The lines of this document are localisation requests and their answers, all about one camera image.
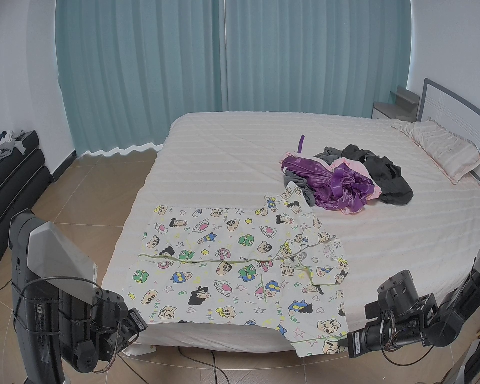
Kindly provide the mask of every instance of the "black cable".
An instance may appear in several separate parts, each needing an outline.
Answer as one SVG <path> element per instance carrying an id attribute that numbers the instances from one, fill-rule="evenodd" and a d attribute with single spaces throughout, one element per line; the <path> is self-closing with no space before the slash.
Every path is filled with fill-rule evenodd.
<path id="1" fill-rule="evenodd" d="M 180 353 L 183 357 L 187 358 L 188 360 L 192 360 L 192 361 L 195 361 L 195 362 L 200 363 L 200 364 L 208 365 L 209 367 L 212 367 L 214 370 L 219 370 L 220 372 L 222 372 L 222 374 L 225 376 L 225 379 L 226 379 L 226 381 L 227 381 L 227 384 L 230 384 L 230 380 L 228 379 L 227 374 L 226 374 L 225 372 L 223 372 L 223 370 L 222 370 L 221 368 L 218 368 L 218 367 L 215 365 L 215 355 L 214 355 L 213 351 L 210 351 L 210 352 L 212 353 L 212 356 L 213 356 L 213 363 L 214 363 L 214 365 L 209 364 L 209 363 L 205 363 L 205 362 L 200 361 L 200 360 L 192 359 L 191 357 L 188 357 L 188 356 L 184 355 L 184 354 L 181 352 L 180 347 L 178 347 L 178 349 L 179 349 L 179 353 Z"/>
<path id="2" fill-rule="evenodd" d="M 7 281 L 7 282 L 5 283 L 5 285 L 4 285 L 2 288 L 0 288 L 0 291 L 1 291 L 2 289 L 4 289 L 7 285 L 9 285 L 11 281 L 12 281 L 12 279 L 10 279 L 9 281 Z"/>
<path id="3" fill-rule="evenodd" d="M 467 283 L 468 283 L 468 278 L 465 280 L 465 282 L 463 283 L 462 287 L 459 288 L 459 292 L 458 292 L 458 294 L 457 294 L 457 296 L 456 296 L 456 298 L 455 298 L 455 300 L 454 300 L 454 302 L 453 302 L 453 304 L 452 304 L 452 309 L 450 310 L 447 318 L 445 319 L 444 325 L 442 326 L 442 329 L 441 329 L 440 332 L 438 333 L 438 336 L 437 336 L 436 340 L 433 342 L 433 344 L 432 344 L 432 346 L 430 347 L 430 349 L 429 349 L 421 358 L 419 358 L 418 360 L 415 360 L 414 362 L 408 363 L 408 364 L 399 364 L 399 363 L 396 363 L 396 362 L 394 362 L 394 361 L 391 361 L 391 360 L 387 357 L 387 355 L 385 355 L 384 346 L 383 346 L 383 341 L 382 341 L 382 333 L 383 333 L 383 332 L 380 332 L 380 350 L 382 351 L 382 354 L 383 354 L 383 356 L 387 359 L 387 361 L 390 362 L 390 363 L 392 363 L 393 365 L 396 365 L 397 367 L 408 367 L 408 366 L 410 366 L 410 365 L 417 364 L 420 360 L 422 360 L 425 356 L 427 356 L 427 355 L 430 353 L 430 351 L 433 349 L 433 347 L 435 346 L 435 343 L 437 342 L 439 336 L 440 336 L 440 335 L 442 334 L 442 332 L 444 331 L 444 329 L 445 329 L 445 327 L 446 327 L 446 325 L 447 325 L 447 323 L 448 323 L 448 320 L 450 319 L 450 316 L 452 315 L 452 313 L 453 313 L 453 311 L 454 311 L 454 309 L 455 309 L 456 301 L 457 301 L 458 298 L 460 297 L 460 294 L 461 294 L 463 288 L 465 287 L 465 285 L 467 285 Z"/>
<path id="4" fill-rule="evenodd" d="M 133 368 L 130 366 L 130 364 L 127 363 L 127 362 L 125 361 L 125 359 L 124 359 L 120 354 L 118 354 L 118 357 L 127 365 L 127 367 L 130 368 L 130 370 L 131 370 L 134 374 L 136 374 L 136 375 L 140 378 L 140 380 L 142 380 L 145 384 L 150 384 L 147 380 L 145 380 L 142 376 L 140 376 L 139 373 L 138 373 L 135 369 L 133 369 Z"/>
<path id="5" fill-rule="evenodd" d="M 22 299 L 27 299 L 25 296 L 24 296 L 24 293 L 25 293 L 25 290 L 32 284 L 35 284 L 35 283 L 39 283 L 40 281 L 50 281 L 50 280 L 78 280 L 78 281 L 84 281 L 86 283 L 90 283 L 90 284 L 93 284 L 94 286 L 96 286 L 99 290 L 100 290 L 100 297 L 98 298 L 98 300 L 92 304 L 92 308 L 97 306 L 102 298 L 103 298 L 103 289 L 102 287 L 96 283 L 95 281 L 92 281 L 92 280 L 88 280 L 88 279 L 85 279 L 83 277 L 74 277 L 74 276 L 50 276 L 50 277 L 41 277 L 41 278 L 38 278 L 38 279 L 35 279 L 35 280 L 31 280 L 29 281 L 28 283 L 25 284 L 25 286 L 23 287 L 22 291 L 20 292 L 20 295 L 18 297 L 18 300 L 17 300 L 17 305 L 15 306 L 15 311 L 13 312 L 13 328 L 16 332 L 16 329 L 15 329 L 15 320 L 17 318 L 17 315 L 18 315 L 18 310 L 20 309 L 20 302 L 22 301 Z"/>

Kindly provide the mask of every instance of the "star print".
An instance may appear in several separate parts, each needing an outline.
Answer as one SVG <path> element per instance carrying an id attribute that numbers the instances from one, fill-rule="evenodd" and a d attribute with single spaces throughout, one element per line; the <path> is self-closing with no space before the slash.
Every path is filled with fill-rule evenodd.
<path id="1" fill-rule="evenodd" d="M 303 338 L 303 334 L 304 334 L 305 332 L 303 332 L 301 329 L 299 329 L 299 328 L 297 327 L 297 329 L 296 329 L 295 331 L 293 331 L 293 333 L 295 334 L 295 337 L 301 337 L 301 338 Z"/>

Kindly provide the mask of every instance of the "purple satin fabric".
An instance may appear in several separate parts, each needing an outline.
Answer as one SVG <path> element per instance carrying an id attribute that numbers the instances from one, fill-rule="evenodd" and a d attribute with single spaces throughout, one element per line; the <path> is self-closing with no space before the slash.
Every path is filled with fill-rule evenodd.
<path id="1" fill-rule="evenodd" d="M 282 167 L 306 178 L 307 184 L 315 190 L 316 205 L 330 211 L 348 207 L 358 212 L 367 203 L 367 196 L 373 193 L 372 180 L 346 164 L 330 172 L 317 161 L 288 156 L 282 161 Z"/>

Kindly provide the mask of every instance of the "cartoon print shirt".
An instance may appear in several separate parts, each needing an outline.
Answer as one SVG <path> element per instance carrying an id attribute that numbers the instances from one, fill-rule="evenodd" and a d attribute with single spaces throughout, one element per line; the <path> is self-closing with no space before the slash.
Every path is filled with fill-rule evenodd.
<path id="1" fill-rule="evenodd" d="M 337 353 L 348 273 L 340 239 L 291 182 L 252 211 L 156 207 L 123 296 L 150 324 L 264 326 L 299 356 Z"/>

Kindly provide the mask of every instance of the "green cartoon character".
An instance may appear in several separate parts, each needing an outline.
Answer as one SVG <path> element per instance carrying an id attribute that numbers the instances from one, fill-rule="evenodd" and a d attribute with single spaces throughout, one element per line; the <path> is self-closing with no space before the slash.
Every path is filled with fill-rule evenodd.
<path id="1" fill-rule="evenodd" d="M 194 254 L 195 254 L 195 251 L 187 251 L 186 249 L 184 249 L 182 252 L 179 253 L 179 259 L 190 260 Z"/>
<path id="2" fill-rule="evenodd" d="M 245 236 L 240 236 L 238 244 L 246 245 L 248 247 L 251 247 L 253 245 L 253 240 L 254 240 L 253 236 L 250 235 L 250 234 L 245 235 Z"/>
<path id="3" fill-rule="evenodd" d="M 257 270 L 252 264 L 250 264 L 249 266 L 243 267 L 241 270 L 239 270 L 239 274 L 239 278 L 243 279 L 243 281 L 252 281 L 253 279 L 255 279 Z"/>
<path id="4" fill-rule="evenodd" d="M 133 279 L 139 284 L 147 281 L 147 277 L 148 277 L 148 273 L 145 271 L 141 271 L 140 269 L 137 269 L 133 274 Z"/>

